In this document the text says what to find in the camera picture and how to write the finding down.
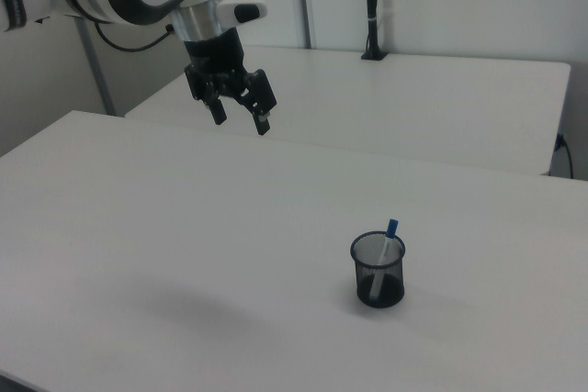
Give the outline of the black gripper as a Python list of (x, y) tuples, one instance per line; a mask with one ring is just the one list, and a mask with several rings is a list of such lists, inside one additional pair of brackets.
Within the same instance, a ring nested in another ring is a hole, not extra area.
[(237, 29), (230, 28), (212, 39), (186, 41), (184, 45), (190, 59), (185, 68), (190, 93), (209, 110), (214, 123), (222, 124), (227, 116), (211, 75), (226, 75), (234, 80), (232, 98), (252, 115), (257, 134), (265, 135), (277, 100), (265, 71), (248, 73), (243, 67), (243, 45)]

